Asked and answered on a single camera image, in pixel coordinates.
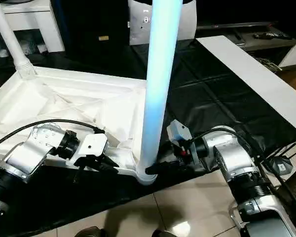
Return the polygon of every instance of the television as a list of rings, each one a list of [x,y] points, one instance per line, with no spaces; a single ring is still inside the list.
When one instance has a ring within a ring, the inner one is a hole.
[[[275,0],[197,0],[197,30],[267,26],[278,21]]]

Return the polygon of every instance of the black fabric sheet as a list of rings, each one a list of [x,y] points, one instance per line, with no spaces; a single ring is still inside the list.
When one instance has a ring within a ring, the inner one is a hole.
[[[64,53],[51,53],[36,64],[146,77],[148,45],[126,46],[111,56],[106,55],[101,64],[93,64],[94,57],[86,56],[81,63],[70,60]],[[8,79],[11,73],[6,68],[0,69],[0,84],[4,81],[2,77]],[[233,127],[241,134],[252,136],[266,153],[296,141],[296,129],[195,40],[180,41],[177,45],[160,153],[169,148],[165,128],[173,118],[188,126],[192,134],[216,125]],[[75,170],[44,166],[24,193],[16,197],[0,236],[37,235],[216,169],[215,161],[206,160],[198,174],[159,175],[154,184],[146,187],[133,177],[91,171],[86,171],[80,183],[74,184]]]

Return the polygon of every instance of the white pole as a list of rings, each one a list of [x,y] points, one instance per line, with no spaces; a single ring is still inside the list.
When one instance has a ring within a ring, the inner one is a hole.
[[[156,161],[183,0],[153,0],[147,71],[142,151],[136,167],[139,182],[151,184],[156,175],[145,169]]]
[[[22,48],[15,37],[14,32],[11,30],[4,12],[0,5],[0,33],[4,39],[6,46],[11,53],[15,65],[15,69],[25,77],[34,74],[34,68],[29,59],[24,55]]]

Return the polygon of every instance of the tile floor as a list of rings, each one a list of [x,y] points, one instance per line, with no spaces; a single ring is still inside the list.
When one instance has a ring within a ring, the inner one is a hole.
[[[295,171],[296,157],[292,162]],[[180,237],[239,237],[228,217],[232,201],[222,174],[215,171],[37,237],[74,237],[90,226],[105,228],[109,237],[150,237],[157,228]]]

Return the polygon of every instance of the wire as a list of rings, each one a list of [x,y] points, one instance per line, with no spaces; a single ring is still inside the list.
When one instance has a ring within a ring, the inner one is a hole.
[[[227,129],[227,128],[213,128],[211,130],[207,130],[203,133],[201,133],[200,135],[197,135],[196,137],[192,138],[192,142],[209,134],[212,132],[216,132],[216,131],[223,131],[223,132],[228,132],[234,136],[236,136],[240,141],[242,141],[243,143],[245,143],[249,148],[254,149],[254,151],[256,152],[257,155],[259,155],[259,158],[261,158],[264,162],[264,165],[267,166],[267,168],[273,173],[273,175],[278,179],[278,181],[280,182],[280,184],[282,185],[282,187],[286,190],[286,192],[289,194],[289,196],[292,198],[293,203],[296,205],[296,197],[293,194],[293,192],[291,191],[290,187],[283,181],[283,179],[280,177],[280,175],[276,172],[276,170],[273,168],[273,166],[271,165],[270,161],[265,157],[262,149],[259,146],[255,146],[255,141],[252,139],[252,142],[249,144],[246,139],[244,139],[242,136],[240,136],[238,133]]]
[[[93,129],[94,131],[100,131],[99,128],[95,127],[95,126],[92,126],[90,124],[87,124],[85,122],[79,122],[79,121],[75,121],[75,120],[69,120],[69,119],[60,119],[60,118],[55,118],[55,119],[46,119],[46,120],[42,120],[42,121],[36,121],[36,122],[32,122],[30,124],[27,124],[23,127],[20,127],[18,128],[17,130],[7,134],[6,136],[2,137],[0,139],[0,144],[2,142],[4,142],[5,140],[9,139],[10,137],[14,136],[15,134],[19,133],[20,131],[23,131],[27,128],[30,128],[30,127],[33,127],[35,125],[39,125],[39,124],[42,124],[42,123],[47,123],[47,122],[67,122],[67,123],[74,123],[74,124],[78,124],[78,125],[81,125],[81,126],[85,126],[85,127],[88,127],[88,128],[91,128]]]

